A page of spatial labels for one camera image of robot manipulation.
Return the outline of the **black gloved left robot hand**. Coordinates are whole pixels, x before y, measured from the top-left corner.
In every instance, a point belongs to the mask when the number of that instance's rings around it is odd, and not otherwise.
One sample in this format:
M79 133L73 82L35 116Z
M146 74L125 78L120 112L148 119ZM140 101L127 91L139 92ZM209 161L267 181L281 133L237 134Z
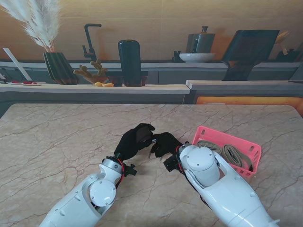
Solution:
M127 131L119 141L114 157L121 161L131 159L138 151L152 144L155 128L151 124L140 123L135 128Z

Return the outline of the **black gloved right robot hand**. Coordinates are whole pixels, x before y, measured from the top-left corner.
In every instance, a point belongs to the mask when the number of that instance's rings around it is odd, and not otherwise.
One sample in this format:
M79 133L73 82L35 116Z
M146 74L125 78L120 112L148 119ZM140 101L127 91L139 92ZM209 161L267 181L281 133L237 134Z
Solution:
M156 142L151 148L151 153L156 157L163 157L168 153L174 154L176 149L183 145L169 132L154 134L154 138Z

